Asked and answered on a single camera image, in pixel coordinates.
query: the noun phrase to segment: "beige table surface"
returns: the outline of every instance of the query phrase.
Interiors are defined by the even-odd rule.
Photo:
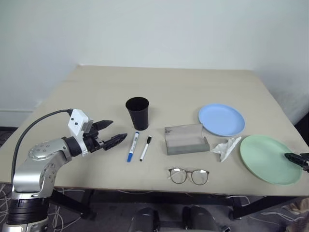
[[[150,102],[149,128],[140,133],[135,155],[127,163],[134,128],[125,108],[127,99],[146,97]],[[78,108],[94,121],[113,120],[100,138],[126,132],[127,138],[109,151],[86,158],[78,156],[58,172],[56,186],[134,189],[220,194],[308,196],[309,174],[303,172],[294,185],[277,186],[253,175],[243,164],[239,144],[223,163],[219,155],[200,152],[168,156],[164,127],[195,124],[199,109],[222,103],[239,110],[246,120],[241,136],[263,134],[286,144],[296,153],[309,152],[272,95],[251,71],[190,70],[124,67],[77,67],[0,148],[0,181],[9,182],[14,146],[21,132],[35,119],[58,109]],[[36,143],[69,136],[68,115],[59,114],[40,122],[25,137],[17,166]],[[203,131],[211,148],[226,138]],[[146,157],[139,161],[148,135],[153,136]],[[207,184],[197,186],[190,178],[183,184],[168,179],[168,168],[201,168],[210,172]]]

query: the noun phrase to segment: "pen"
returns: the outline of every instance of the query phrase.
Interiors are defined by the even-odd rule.
[[[137,139],[139,138],[139,134],[138,132],[135,132],[134,138],[133,138],[133,142],[132,142],[132,146],[131,149],[129,151],[129,156],[127,157],[127,162],[131,162],[135,147],[136,147],[136,143],[137,143]]]
[[[151,141],[151,138],[152,138],[152,136],[149,135],[149,136],[148,136],[148,139],[147,139],[147,142],[146,142],[146,145],[145,145],[145,147],[144,147],[143,153],[142,153],[141,156],[140,156],[140,162],[142,162],[143,159],[144,159],[144,156],[145,156],[146,151],[147,151],[147,149],[148,149],[148,146],[149,146],[149,143],[150,143],[150,141]]]

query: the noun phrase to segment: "crumpled tissue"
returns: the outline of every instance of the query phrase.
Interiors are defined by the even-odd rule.
[[[220,162],[223,162],[240,140],[241,136],[237,139],[230,138],[227,140],[226,144],[218,144],[213,150],[211,150],[211,152],[220,154]]]

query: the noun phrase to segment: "white wall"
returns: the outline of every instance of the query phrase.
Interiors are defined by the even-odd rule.
[[[308,12],[308,0],[0,0],[0,126],[79,63],[254,70],[295,123],[309,110]]]

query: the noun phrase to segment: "eyeglasses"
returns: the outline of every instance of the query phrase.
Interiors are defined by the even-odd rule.
[[[196,185],[204,185],[208,180],[209,172],[205,170],[194,170],[187,171],[182,168],[171,168],[169,169],[170,178],[176,184],[182,184],[186,181],[188,173],[191,173],[191,179]]]

